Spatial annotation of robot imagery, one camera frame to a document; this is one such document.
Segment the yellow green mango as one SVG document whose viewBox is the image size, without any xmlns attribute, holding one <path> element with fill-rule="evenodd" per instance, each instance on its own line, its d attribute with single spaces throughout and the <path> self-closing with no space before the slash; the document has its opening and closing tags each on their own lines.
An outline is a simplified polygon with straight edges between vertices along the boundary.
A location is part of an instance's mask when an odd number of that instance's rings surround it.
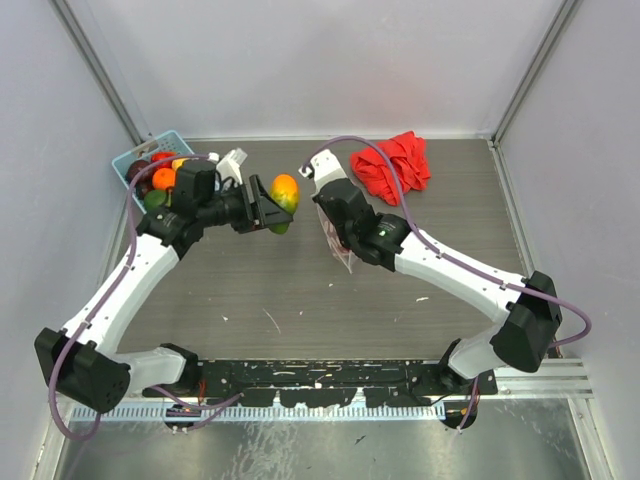
<svg viewBox="0 0 640 480">
<path fill-rule="evenodd" d="M 287 213 L 294 215 L 300 200 L 297 181 L 288 174 L 278 175 L 271 184 L 270 196 Z"/>
</svg>

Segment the clear dotted zip bag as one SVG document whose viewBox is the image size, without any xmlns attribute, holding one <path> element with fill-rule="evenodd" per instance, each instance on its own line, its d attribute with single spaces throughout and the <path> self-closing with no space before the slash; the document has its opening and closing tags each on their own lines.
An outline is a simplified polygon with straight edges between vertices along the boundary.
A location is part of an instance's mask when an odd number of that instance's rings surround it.
<svg viewBox="0 0 640 480">
<path fill-rule="evenodd" d="M 338 260 L 347 271 L 352 274 L 354 270 L 354 265 L 358 258 L 354 255 L 354 253 L 345 248 L 339 239 L 337 230 L 335 226 L 331 223 L 327 215 L 324 211 L 317 207 L 317 213 L 320 221 L 320 225 L 322 227 L 323 233 L 325 235 L 328 247 L 331 251 L 331 254 L 334 259 Z"/>
</svg>

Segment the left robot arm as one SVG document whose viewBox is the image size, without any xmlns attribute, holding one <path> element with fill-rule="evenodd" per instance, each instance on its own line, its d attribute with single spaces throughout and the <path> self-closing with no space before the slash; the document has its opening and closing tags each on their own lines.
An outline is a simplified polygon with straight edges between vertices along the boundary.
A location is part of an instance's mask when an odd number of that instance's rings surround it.
<svg viewBox="0 0 640 480">
<path fill-rule="evenodd" d="M 177 170 L 167 205 L 150 209 L 134 231 L 128 253 L 83 309 L 61 329 L 43 329 L 36 355 L 50 392 L 63 394 L 99 414 L 127 395 L 166 385 L 178 396 L 200 384 L 195 354 L 164 344 L 120 355 L 129 323 L 159 281 L 213 226 L 239 234 L 285 231 L 299 195 L 285 178 L 265 189 L 256 175 L 224 186 L 213 163 L 187 160 Z"/>
</svg>

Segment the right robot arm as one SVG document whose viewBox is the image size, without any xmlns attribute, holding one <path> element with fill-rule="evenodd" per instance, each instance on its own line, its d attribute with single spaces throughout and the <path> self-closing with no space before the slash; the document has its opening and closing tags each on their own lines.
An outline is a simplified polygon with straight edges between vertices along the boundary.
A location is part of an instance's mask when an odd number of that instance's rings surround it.
<svg viewBox="0 0 640 480">
<path fill-rule="evenodd" d="M 374 211 L 349 179 L 333 180 L 313 197 L 335 227 L 340 244 L 363 262 L 424 280 L 486 315 L 492 327 L 453 341 L 439 362 L 444 390 L 459 394 L 474 377 L 502 366 L 536 372 L 561 324 L 548 297 L 550 277 L 540 272 L 523 279 L 494 269 L 457 251 L 435 252 L 428 235 L 413 231 L 406 219 Z M 507 288 L 513 279 L 515 287 Z"/>
</svg>

